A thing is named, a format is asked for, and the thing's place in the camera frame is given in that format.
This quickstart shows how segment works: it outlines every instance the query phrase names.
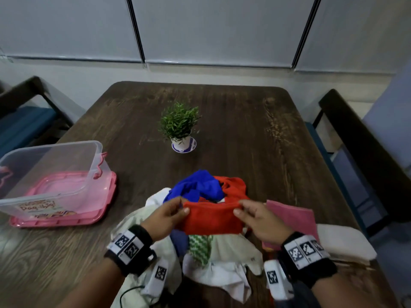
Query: hand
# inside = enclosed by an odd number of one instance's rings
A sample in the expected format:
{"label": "hand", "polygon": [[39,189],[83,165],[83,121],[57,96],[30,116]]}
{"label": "hand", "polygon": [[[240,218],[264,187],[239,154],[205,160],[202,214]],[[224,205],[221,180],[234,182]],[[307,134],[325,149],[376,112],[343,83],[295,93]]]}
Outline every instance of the hand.
{"label": "hand", "polygon": [[173,228],[190,213],[188,207],[180,208],[181,203],[186,201],[182,197],[171,199],[141,222],[141,226],[147,230],[154,242],[167,237]]}
{"label": "hand", "polygon": [[294,230],[271,212],[264,203],[240,200],[244,210],[235,209],[234,215],[253,229],[261,241],[281,245]]}

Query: green patterned fabric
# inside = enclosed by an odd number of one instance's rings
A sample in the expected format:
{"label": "green patterned fabric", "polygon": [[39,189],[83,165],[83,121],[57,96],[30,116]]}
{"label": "green patterned fabric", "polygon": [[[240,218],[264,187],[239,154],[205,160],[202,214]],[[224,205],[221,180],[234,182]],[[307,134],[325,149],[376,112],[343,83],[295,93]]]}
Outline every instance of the green patterned fabric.
{"label": "green patterned fabric", "polygon": [[196,234],[188,236],[188,253],[202,266],[205,266],[210,259],[212,241],[213,236],[199,236]]}

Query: person's left hand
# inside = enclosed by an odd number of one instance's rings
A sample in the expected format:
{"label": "person's left hand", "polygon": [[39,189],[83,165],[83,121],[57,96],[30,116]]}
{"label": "person's left hand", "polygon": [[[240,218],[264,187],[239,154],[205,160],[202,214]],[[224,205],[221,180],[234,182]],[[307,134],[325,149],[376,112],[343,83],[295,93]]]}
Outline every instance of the person's left hand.
{"label": "person's left hand", "polygon": [[181,208],[181,204],[187,199],[176,197],[163,203],[144,221],[141,226],[150,234],[153,242],[167,237],[173,228],[181,222],[189,213],[190,209]]}

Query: dark blue cloth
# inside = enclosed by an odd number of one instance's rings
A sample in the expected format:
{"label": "dark blue cloth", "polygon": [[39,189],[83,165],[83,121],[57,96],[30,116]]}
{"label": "dark blue cloth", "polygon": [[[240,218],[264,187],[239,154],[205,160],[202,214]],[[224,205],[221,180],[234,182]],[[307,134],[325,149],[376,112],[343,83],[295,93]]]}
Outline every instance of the dark blue cloth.
{"label": "dark blue cloth", "polygon": [[199,197],[218,202],[224,198],[224,192],[221,189],[220,182],[208,171],[198,170],[177,183],[168,192],[164,202],[178,196],[182,196],[191,202],[198,202]]}
{"label": "dark blue cloth", "polygon": [[[198,170],[177,183],[168,192],[164,202],[178,196],[182,196],[191,202],[198,202],[200,197],[218,202],[224,198],[224,192],[221,189],[220,182],[208,171]],[[188,250],[188,235],[181,230],[173,229],[170,238],[176,249],[177,256],[185,255]]]}

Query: green plant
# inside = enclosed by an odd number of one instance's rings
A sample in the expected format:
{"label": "green plant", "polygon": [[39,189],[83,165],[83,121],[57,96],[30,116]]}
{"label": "green plant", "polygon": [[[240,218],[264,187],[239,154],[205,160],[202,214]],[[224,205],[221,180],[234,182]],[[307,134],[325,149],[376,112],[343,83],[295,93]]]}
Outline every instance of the green plant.
{"label": "green plant", "polygon": [[159,131],[167,138],[182,139],[190,135],[199,118],[198,107],[189,108],[176,101],[163,111]]}

